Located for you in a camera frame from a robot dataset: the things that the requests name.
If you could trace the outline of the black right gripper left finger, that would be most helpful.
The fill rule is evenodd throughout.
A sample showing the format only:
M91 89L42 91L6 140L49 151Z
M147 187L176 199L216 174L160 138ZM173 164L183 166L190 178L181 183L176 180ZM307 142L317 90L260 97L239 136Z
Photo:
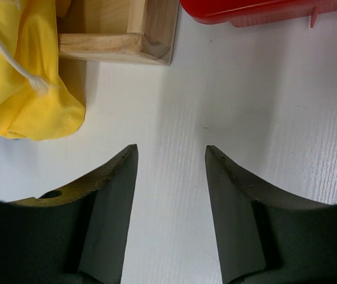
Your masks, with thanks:
M137 168L131 144L39 198L0 201L0 283L119 283Z

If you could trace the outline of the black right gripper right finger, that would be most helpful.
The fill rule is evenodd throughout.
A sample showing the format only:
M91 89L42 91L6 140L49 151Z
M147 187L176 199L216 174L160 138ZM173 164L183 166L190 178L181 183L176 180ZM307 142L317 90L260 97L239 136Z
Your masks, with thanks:
M223 283L337 283L337 204L286 192L215 146L205 164Z

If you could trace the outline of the yellow shorts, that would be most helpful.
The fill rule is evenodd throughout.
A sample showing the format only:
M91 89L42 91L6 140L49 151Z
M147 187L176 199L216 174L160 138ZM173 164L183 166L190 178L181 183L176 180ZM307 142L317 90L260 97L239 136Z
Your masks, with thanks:
M70 1L0 1L0 136L34 141L75 133L86 108L59 76L57 19Z

